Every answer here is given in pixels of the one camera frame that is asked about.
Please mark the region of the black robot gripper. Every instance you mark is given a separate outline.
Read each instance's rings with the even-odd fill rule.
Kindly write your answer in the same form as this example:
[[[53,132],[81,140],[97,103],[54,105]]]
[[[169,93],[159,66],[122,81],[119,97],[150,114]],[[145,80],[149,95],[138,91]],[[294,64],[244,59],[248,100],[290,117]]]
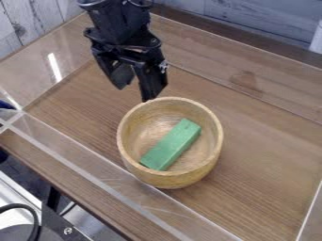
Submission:
[[[135,74],[119,57],[134,55],[139,78],[141,98],[155,99],[167,86],[167,63],[162,54],[162,41],[150,31],[150,9],[155,0],[77,0],[90,15],[94,26],[85,30],[91,40],[97,63],[118,89],[131,84]]]

